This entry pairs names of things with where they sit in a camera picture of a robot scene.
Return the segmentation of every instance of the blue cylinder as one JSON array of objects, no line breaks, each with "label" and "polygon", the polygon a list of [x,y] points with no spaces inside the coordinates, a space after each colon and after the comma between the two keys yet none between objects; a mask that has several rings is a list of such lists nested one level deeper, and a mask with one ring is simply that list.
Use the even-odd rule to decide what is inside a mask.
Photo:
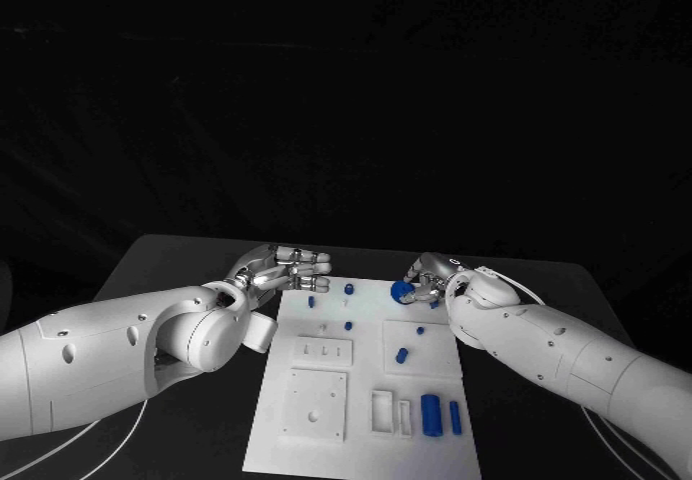
[{"label": "blue cylinder", "polygon": [[391,294],[392,294],[392,298],[395,300],[396,303],[401,303],[401,300],[399,298],[408,293],[408,292],[412,292],[415,290],[415,287],[404,282],[402,280],[399,280],[398,282],[393,282],[392,283],[392,289],[391,289]]},{"label": "blue cylinder", "polygon": [[404,363],[406,361],[408,350],[399,348],[399,353],[396,354],[396,363]]},{"label": "blue cylinder", "polygon": [[442,436],[442,411],[440,410],[440,397],[421,396],[422,433],[428,437]]},{"label": "blue cylinder", "polygon": [[461,435],[461,420],[458,418],[458,403],[450,402],[451,413],[451,431],[454,435]]}]

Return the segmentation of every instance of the black background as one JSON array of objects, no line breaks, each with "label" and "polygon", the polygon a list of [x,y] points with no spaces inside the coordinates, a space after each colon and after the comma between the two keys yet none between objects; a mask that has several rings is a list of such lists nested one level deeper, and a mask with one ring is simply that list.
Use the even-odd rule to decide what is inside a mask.
[{"label": "black background", "polygon": [[265,239],[579,263],[692,367],[682,2],[231,9],[1,20],[9,328],[143,234]]}]

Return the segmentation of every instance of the cable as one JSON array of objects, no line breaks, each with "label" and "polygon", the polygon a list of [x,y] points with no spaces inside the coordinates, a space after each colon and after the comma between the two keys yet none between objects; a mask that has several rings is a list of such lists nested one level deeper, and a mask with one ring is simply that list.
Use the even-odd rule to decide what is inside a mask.
[{"label": "cable", "polygon": [[[105,465],[105,463],[108,462],[108,460],[112,458],[112,456],[118,453],[118,450],[122,448],[122,445],[125,444],[127,440],[130,439],[130,436],[133,435],[134,433],[134,429],[137,428],[137,425],[140,423],[140,419],[141,419],[141,415],[144,413],[144,408],[147,407],[147,401],[148,400],[144,400],[144,405],[141,406],[141,411],[140,411],[140,416],[137,417],[137,421],[134,422],[134,425],[133,425],[133,429],[130,430],[130,433],[127,434],[127,437],[125,439],[122,440],[122,443],[120,444],[118,448],[115,449],[115,451],[111,453],[111,456],[104,460],[104,462],[101,463],[101,465],[79,479],[79,480],[84,480],[85,478],[88,478],[94,472]],[[39,462],[42,462],[47,457],[50,457],[52,455],[55,455],[92,428],[94,426],[96,425],[96,423],[99,422],[101,420],[96,420],[59,447],[53,448],[53,450],[50,450],[42,457],[39,457],[32,463],[27,463],[22,468],[17,468],[17,470],[14,470],[11,473],[9,473],[7,475],[4,475],[3,477],[0,477],[0,480],[7,480],[9,478],[11,478],[14,475],[17,475],[19,473],[22,473],[24,470],[27,470],[29,468],[32,468]]]},{"label": "cable", "polygon": [[[530,298],[533,298],[533,300],[538,302],[539,305],[545,305],[543,301],[541,300],[541,297],[519,283],[516,282],[515,280],[512,280],[507,276],[504,276],[502,273],[497,273],[494,270],[486,268],[486,267],[480,267],[480,269],[476,269],[479,271],[481,271],[481,273],[490,273],[490,274],[494,274],[497,275],[503,280],[506,280],[512,285],[515,285],[517,288],[520,288],[523,290],[523,292],[530,296]],[[591,424],[591,427],[594,428],[594,431],[595,433],[598,434],[598,437],[601,438],[603,440],[603,443],[605,444],[605,446],[608,447],[608,450],[613,452],[613,455],[617,457],[617,459],[620,460],[620,463],[627,467],[627,469],[630,470],[630,472],[634,474],[634,476],[640,479],[640,480],[644,480],[644,478],[641,477],[641,475],[639,475],[639,473],[634,471],[634,469],[630,467],[630,465],[627,464],[627,462],[624,461],[623,457],[620,457],[620,455],[617,454],[615,450],[613,449],[613,446],[610,445],[608,441],[605,440],[605,437],[603,436],[601,432],[598,431],[598,428],[591,420],[591,417],[588,416],[588,412],[587,412],[587,409],[581,406],[581,410],[584,412],[584,416],[587,417],[587,420],[588,420],[588,423]],[[601,419],[603,423],[605,424],[605,426],[608,427],[610,431],[615,434],[617,438],[620,439],[620,441],[624,443],[624,445],[627,446],[627,448],[634,452],[634,454],[639,456],[639,458],[647,463],[647,465],[660,473],[660,475],[663,476],[663,478],[666,480],[673,480],[670,478],[669,475],[666,475],[666,473],[660,470],[660,468],[652,463],[652,461],[644,457],[644,455],[639,452],[639,450],[631,446],[630,442],[627,442],[627,440],[623,438],[623,436],[615,432],[614,428],[610,426],[610,423],[608,421],[598,415],[598,418]]]}]

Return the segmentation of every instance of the dark table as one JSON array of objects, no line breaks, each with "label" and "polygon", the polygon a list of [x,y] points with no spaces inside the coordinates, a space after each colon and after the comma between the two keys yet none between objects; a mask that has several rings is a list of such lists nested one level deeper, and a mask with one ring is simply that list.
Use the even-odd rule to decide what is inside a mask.
[{"label": "dark table", "polygon": [[[269,242],[147,235],[134,242],[94,301],[222,279],[236,258],[262,243]],[[333,276],[392,281],[404,277],[421,253],[282,245],[329,253]],[[631,345],[598,285],[579,265],[450,257],[473,268],[484,265],[497,270],[548,305]],[[280,298],[277,294],[259,309],[272,317]],[[457,347],[483,478],[634,478],[603,445],[581,408],[536,387],[484,351],[461,342]],[[89,478],[280,478],[241,470],[265,362],[265,355],[241,347],[218,372],[177,383],[151,398],[125,446]],[[79,479],[120,445],[140,410],[141,404],[102,419],[75,443],[13,478]],[[82,428],[3,442],[0,477]]]}]

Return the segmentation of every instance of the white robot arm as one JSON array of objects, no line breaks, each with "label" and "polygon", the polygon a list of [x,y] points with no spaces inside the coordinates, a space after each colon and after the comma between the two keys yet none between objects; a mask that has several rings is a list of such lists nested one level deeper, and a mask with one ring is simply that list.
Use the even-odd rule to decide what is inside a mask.
[{"label": "white robot arm", "polygon": [[329,255],[262,245],[228,278],[89,303],[0,337],[0,441],[76,427],[216,371],[241,343],[264,353],[274,289],[329,291]]},{"label": "white robot arm", "polygon": [[421,286],[398,290],[399,303],[444,302],[457,338],[601,415],[692,479],[692,375],[553,308],[522,305],[490,269],[425,253],[396,283],[417,275]]}]

